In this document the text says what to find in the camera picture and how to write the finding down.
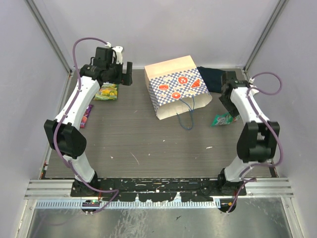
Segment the green snack packet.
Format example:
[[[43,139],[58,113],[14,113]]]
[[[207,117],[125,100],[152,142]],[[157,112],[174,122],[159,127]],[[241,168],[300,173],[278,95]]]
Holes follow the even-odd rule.
[[[231,123],[238,121],[240,118],[241,118],[240,115],[233,117],[229,112],[222,115],[216,115],[211,124],[211,127],[229,125]]]

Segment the blue checkered paper bag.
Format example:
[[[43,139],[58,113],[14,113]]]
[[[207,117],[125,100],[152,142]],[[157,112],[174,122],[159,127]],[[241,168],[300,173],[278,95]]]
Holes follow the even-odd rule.
[[[144,67],[146,87],[159,120],[176,116],[185,130],[194,127],[193,112],[212,101],[191,56]]]

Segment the purple berries snack bag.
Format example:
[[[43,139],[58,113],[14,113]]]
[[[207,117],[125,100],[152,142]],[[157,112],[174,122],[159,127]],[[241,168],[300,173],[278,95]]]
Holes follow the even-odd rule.
[[[86,108],[86,110],[85,110],[85,112],[84,112],[84,115],[83,115],[83,117],[82,117],[82,119],[81,119],[81,122],[80,122],[80,128],[84,128],[85,127],[85,125],[86,125],[86,123],[87,123],[87,120],[88,120],[88,118],[89,118],[89,115],[90,115],[90,113],[91,113],[91,110],[92,110],[92,108],[94,107],[94,105],[89,105],[87,108]]]

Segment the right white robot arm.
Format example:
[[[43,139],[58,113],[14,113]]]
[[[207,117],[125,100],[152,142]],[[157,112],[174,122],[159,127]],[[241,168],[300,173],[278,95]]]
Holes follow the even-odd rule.
[[[220,101],[232,117],[239,116],[244,127],[236,145],[237,156],[217,177],[217,189],[229,195],[245,181],[245,175],[256,166],[269,167],[268,160],[279,147],[280,125],[271,121],[260,109],[254,93],[254,78],[239,80],[236,73],[226,71],[221,76]]]

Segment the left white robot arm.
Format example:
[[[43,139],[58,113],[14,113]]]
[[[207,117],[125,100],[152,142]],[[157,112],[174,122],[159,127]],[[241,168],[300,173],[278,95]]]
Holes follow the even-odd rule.
[[[44,124],[50,147],[75,175],[73,188],[85,196],[99,193],[97,172],[91,167],[85,154],[87,140],[79,131],[89,103],[105,83],[132,84],[132,62],[123,71],[123,47],[107,43],[98,47],[89,64],[78,71],[76,86],[63,109],[53,120]]]

